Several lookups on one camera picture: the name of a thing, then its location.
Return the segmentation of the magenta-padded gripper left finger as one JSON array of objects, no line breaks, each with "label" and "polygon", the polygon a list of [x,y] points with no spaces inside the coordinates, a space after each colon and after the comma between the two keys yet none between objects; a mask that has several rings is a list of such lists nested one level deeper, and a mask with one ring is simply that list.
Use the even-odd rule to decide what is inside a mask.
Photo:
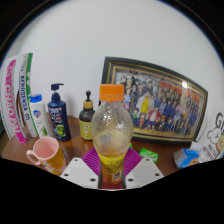
[{"label": "magenta-padded gripper left finger", "polygon": [[74,157],[61,178],[84,188],[97,189],[100,174],[100,160],[94,148],[81,158]]}]

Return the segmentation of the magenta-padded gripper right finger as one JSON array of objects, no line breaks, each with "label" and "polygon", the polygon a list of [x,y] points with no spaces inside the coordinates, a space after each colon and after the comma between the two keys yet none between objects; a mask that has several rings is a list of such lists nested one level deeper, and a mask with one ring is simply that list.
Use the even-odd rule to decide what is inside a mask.
[{"label": "magenta-padded gripper right finger", "polygon": [[140,188],[163,177],[151,158],[142,158],[134,149],[128,149],[123,161],[124,189]]}]

